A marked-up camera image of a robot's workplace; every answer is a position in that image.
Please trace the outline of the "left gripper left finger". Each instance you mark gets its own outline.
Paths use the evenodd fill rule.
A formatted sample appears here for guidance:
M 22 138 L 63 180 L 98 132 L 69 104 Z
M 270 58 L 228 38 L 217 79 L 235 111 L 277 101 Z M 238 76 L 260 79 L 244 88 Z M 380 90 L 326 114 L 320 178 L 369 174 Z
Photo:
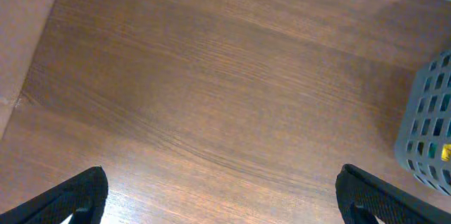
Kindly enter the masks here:
M 1 214 L 5 224 L 100 224 L 109 192 L 106 173 L 93 166 Z

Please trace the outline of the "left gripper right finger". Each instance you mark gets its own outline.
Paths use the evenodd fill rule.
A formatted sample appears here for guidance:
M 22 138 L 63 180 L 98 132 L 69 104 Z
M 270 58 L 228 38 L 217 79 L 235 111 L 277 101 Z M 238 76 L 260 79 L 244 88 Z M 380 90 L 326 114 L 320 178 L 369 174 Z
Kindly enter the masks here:
M 335 190 L 345 224 L 450 224 L 449 213 L 352 164 L 343 165 Z

